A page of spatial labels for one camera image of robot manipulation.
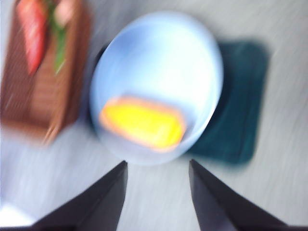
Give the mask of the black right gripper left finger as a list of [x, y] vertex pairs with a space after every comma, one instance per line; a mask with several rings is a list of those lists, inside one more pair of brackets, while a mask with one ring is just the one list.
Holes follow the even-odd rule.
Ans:
[[84, 192], [30, 226], [11, 231], [115, 231], [125, 201], [128, 164], [122, 161]]

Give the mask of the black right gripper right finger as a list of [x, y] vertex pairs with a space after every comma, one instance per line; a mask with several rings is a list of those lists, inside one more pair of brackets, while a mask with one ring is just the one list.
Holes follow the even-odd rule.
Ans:
[[242, 197], [197, 161], [189, 163], [191, 196], [202, 231], [306, 231]]

